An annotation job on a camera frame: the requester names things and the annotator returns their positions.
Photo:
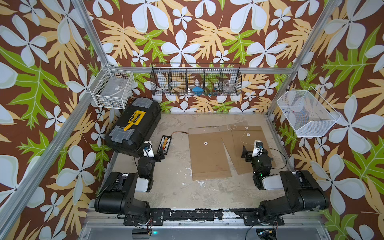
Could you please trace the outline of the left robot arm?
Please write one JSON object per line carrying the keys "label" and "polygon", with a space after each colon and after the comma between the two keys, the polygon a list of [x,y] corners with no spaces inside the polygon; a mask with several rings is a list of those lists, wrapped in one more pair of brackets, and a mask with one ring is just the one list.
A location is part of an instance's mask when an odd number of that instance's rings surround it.
{"label": "left robot arm", "polygon": [[139,159],[137,173],[110,173],[96,197],[94,203],[96,212],[123,214],[140,217],[147,221],[150,218],[150,205],[146,201],[135,199],[134,195],[136,192],[148,193],[151,191],[154,183],[155,164],[164,158],[163,149],[159,149],[153,157]]}

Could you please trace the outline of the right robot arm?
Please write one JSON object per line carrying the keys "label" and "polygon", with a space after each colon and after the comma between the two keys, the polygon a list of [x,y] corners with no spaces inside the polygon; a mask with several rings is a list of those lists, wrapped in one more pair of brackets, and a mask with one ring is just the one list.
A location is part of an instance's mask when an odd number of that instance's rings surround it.
{"label": "right robot arm", "polygon": [[252,151],[243,147],[241,158],[251,163],[256,188],[261,191],[284,190],[285,193],[283,197],[260,203],[256,214],[260,222],[272,221],[286,214],[329,208],[330,198],[309,171],[280,171],[272,175],[273,158],[268,156],[262,142],[256,141]]}

